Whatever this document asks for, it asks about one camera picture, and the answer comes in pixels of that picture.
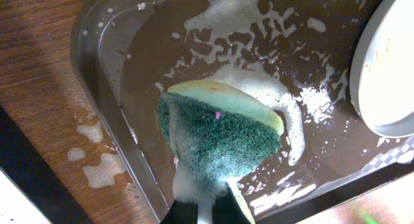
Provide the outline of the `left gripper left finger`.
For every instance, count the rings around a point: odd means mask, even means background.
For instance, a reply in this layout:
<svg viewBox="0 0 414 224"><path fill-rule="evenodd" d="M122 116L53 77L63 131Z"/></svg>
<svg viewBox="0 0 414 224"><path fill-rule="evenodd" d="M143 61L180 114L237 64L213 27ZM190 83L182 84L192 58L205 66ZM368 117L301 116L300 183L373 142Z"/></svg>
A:
<svg viewBox="0 0 414 224"><path fill-rule="evenodd" d="M198 206L192 202L174 200L160 224L196 224Z"/></svg>

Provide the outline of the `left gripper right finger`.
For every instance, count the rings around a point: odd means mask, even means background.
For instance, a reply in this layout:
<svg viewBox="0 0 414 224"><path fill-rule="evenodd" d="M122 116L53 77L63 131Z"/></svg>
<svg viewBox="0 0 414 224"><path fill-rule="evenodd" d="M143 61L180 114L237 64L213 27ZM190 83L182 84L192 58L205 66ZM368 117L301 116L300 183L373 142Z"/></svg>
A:
<svg viewBox="0 0 414 224"><path fill-rule="evenodd" d="M228 184L212 206L212 221L213 224L250 224Z"/></svg>

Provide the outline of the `green yellow sponge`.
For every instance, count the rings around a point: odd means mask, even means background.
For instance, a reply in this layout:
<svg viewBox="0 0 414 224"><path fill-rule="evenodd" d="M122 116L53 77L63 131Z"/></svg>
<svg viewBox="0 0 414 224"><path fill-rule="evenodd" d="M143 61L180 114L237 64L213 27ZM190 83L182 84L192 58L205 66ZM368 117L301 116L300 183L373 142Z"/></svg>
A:
<svg viewBox="0 0 414 224"><path fill-rule="evenodd" d="M202 203L223 196L281 147L282 118L254 97L214 80L171 86L158 100L159 128L177 160L173 195Z"/></svg>

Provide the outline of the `pale blue plate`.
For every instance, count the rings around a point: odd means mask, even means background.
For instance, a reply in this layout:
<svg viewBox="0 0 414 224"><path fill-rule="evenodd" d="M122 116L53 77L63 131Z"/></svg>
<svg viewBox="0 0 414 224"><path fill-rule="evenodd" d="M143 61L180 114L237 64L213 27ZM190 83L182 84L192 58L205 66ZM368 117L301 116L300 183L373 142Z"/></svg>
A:
<svg viewBox="0 0 414 224"><path fill-rule="evenodd" d="M413 0L383 0L353 55L351 103L366 126L389 138L413 135Z"/></svg>

